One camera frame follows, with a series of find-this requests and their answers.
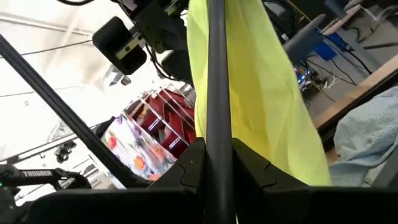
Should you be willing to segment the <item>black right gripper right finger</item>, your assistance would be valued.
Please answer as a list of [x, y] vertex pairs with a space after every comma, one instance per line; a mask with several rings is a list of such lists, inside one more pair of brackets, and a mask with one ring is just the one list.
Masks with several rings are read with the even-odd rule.
[[242, 164], [242, 170], [260, 189], [310, 189], [307, 184], [279, 169], [241, 140], [233, 138], [232, 143], [237, 159]]

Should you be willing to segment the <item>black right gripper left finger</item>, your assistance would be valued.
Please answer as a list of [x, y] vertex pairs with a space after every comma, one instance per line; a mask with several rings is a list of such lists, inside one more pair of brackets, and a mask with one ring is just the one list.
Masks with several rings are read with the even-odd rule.
[[199, 189], [205, 170], [206, 145], [204, 138], [196, 138], [181, 154], [174, 165], [149, 189]]

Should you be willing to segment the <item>neon yellow t-shirt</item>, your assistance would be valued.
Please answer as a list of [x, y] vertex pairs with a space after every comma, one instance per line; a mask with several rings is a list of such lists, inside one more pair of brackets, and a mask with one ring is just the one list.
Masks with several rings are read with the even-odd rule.
[[261, 0], [225, 0], [231, 132], [282, 171], [331, 185], [322, 142]]

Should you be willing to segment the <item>light blue collared shirt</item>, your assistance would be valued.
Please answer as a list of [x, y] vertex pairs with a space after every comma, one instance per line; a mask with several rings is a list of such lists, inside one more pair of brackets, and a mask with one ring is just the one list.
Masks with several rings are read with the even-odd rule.
[[349, 111], [333, 142], [339, 159], [329, 166], [332, 184], [369, 187], [398, 150], [398, 86]]

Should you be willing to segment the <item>red garment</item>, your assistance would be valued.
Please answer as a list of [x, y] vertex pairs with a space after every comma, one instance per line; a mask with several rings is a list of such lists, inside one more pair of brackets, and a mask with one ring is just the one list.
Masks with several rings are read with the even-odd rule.
[[193, 105], [180, 93], [151, 90], [131, 101], [124, 112], [176, 158], [196, 138]]

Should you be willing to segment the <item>floral fabric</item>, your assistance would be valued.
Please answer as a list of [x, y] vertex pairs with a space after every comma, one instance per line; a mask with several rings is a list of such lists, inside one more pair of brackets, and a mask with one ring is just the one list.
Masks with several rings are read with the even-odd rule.
[[101, 140], [131, 172], [146, 180], [158, 180], [177, 160], [123, 113], [111, 122]]

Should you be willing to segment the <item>black device with lights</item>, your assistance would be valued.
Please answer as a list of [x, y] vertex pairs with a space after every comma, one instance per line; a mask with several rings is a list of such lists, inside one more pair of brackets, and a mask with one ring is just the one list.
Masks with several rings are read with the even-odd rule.
[[307, 67], [294, 67], [294, 71], [297, 77], [298, 85], [301, 91], [305, 91], [311, 84], [308, 76], [310, 75], [310, 70]]

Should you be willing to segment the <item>blue box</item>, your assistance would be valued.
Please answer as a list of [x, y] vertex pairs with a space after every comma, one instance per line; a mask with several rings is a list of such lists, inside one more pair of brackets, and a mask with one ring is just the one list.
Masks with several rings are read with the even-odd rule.
[[[327, 37], [341, 50], [344, 50], [347, 46], [346, 42], [337, 34], [332, 33]], [[319, 55], [323, 60], [329, 61], [336, 57], [337, 53], [332, 49], [328, 42], [320, 42], [314, 49], [315, 53]]]

